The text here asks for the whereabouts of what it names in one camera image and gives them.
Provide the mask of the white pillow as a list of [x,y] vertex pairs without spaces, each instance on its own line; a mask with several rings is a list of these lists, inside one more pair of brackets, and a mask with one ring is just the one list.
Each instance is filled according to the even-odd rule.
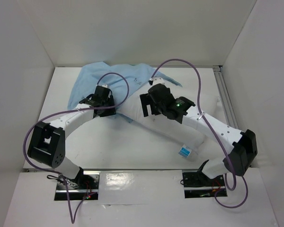
[[197,92],[158,79],[147,82],[118,108],[118,113],[182,144],[179,154],[195,161],[205,135],[182,123],[185,112],[196,106]]

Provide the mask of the green and blue pillowcase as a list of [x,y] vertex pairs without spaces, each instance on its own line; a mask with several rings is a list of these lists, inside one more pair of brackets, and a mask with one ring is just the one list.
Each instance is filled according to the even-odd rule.
[[129,122],[138,122],[143,119],[138,90],[146,93],[142,87],[149,85],[148,81],[154,71],[153,67],[144,63],[109,66],[104,62],[96,62],[85,65],[73,85],[67,109],[75,109],[81,100],[95,94],[97,85],[108,85],[115,105],[120,104],[128,95],[127,100],[115,108],[116,113],[123,115]]

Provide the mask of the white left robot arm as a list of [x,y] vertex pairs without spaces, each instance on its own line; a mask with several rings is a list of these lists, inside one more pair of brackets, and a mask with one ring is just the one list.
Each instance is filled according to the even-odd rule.
[[96,86],[95,92],[79,101],[73,112],[51,122],[36,124],[27,151],[28,157],[59,172],[59,178],[65,177],[68,185],[74,189],[91,187],[94,179],[85,175],[81,167],[66,157],[65,141],[83,124],[98,117],[115,115],[115,108],[94,110],[94,107],[114,105],[108,85]]

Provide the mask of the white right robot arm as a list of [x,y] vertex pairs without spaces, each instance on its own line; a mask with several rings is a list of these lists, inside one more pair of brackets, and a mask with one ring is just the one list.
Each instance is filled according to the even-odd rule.
[[225,157],[206,160],[196,172],[195,179],[201,185],[208,185],[214,178],[232,173],[243,177],[257,155],[257,141],[251,130],[241,131],[224,124],[203,112],[193,101],[180,96],[174,98],[169,88],[163,84],[152,86],[140,95],[143,115],[148,108],[153,115],[164,115],[216,141]]

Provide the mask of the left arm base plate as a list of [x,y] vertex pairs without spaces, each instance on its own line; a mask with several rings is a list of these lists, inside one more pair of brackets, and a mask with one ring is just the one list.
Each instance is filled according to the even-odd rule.
[[[80,201],[85,197],[87,201],[98,200],[100,172],[86,171],[84,174],[89,175],[93,179],[93,181],[84,183],[83,186],[77,186],[67,180],[68,189],[69,189],[69,197],[71,201]],[[67,201],[66,187],[63,184],[61,177],[57,181],[57,184],[56,184],[54,200],[55,201]]]

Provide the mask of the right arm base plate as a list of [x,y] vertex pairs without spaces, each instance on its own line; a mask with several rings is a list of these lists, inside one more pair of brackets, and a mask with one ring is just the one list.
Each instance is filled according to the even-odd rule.
[[184,196],[190,198],[227,197],[223,175],[214,179],[201,179],[196,171],[182,172],[180,184],[184,187]]

